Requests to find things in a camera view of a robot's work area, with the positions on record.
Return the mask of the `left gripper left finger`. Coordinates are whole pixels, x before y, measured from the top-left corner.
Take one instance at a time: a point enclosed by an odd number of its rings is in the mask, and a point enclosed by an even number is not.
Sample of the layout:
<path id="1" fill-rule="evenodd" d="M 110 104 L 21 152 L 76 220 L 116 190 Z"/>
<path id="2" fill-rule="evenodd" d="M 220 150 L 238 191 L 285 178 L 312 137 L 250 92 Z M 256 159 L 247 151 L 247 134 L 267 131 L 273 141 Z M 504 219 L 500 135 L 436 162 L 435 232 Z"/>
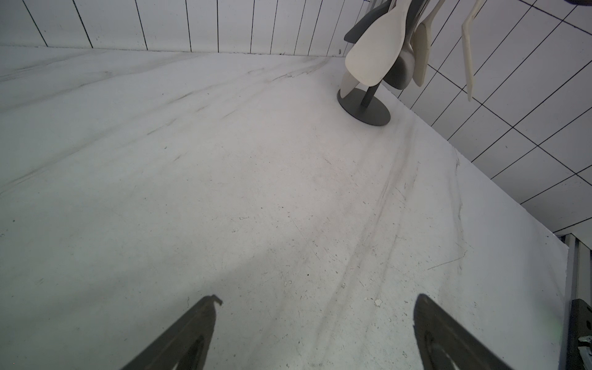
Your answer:
<path id="1" fill-rule="evenodd" d="M 203 297 L 123 368 L 204 368 L 216 323 L 215 305 L 222 304 L 214 294 Z"/>

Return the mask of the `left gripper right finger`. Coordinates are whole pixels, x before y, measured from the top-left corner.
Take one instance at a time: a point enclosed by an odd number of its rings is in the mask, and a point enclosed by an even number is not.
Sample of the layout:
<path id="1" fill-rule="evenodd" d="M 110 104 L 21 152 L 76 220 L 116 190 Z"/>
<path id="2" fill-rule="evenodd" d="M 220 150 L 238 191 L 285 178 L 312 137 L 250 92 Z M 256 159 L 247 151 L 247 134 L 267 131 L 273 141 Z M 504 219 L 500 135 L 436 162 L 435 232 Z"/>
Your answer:
<path id="1" fill-rule="evenodd" d="M 416 299 L 413 322 L 424 369 L 510 368 L 426 294 Z"/>

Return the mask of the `cream spatula green handle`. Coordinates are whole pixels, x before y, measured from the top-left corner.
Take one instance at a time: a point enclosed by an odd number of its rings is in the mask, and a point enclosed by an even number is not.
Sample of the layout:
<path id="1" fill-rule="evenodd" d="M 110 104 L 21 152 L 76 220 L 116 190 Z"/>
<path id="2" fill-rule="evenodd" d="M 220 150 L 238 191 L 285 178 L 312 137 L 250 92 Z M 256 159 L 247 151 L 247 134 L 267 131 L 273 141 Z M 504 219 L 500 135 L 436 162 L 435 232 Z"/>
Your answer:
<path id="1" fill-rule="evenodd" d="M 406 17 L 412 1 L 397 1 L 362 34 L 345 58 L 354 79 L 374 86 L 385 77 L 398 58 L 405 40 Z"/>

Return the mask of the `cream slotted turner green handle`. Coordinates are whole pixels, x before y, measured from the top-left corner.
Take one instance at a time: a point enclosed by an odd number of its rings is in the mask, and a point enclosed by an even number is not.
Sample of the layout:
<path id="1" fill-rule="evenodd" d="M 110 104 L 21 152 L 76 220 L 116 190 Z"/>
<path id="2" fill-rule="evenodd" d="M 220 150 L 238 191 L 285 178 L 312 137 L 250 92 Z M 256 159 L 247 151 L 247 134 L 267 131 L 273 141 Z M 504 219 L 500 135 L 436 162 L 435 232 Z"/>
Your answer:
<path id="1" fill-rule="evenodd" d="M 463 53 L 463 60 L 464 60 L 464 71 L 466 77 L 466 93 L 467 93 L 467 100 L 470 102 L 473 100 L 473 85 L 474 85 L 474 70 L 473 70 L 473 56 L 471 50 L 471 30 L 472 24 L 474 19 L 476 18 L 478 12 L 482 9 L 483 4 L 485 3 L 484 0 L 476 0 L 470 13 L 465 18 L 464 22 L 462 23 L 462 53 Z"/>

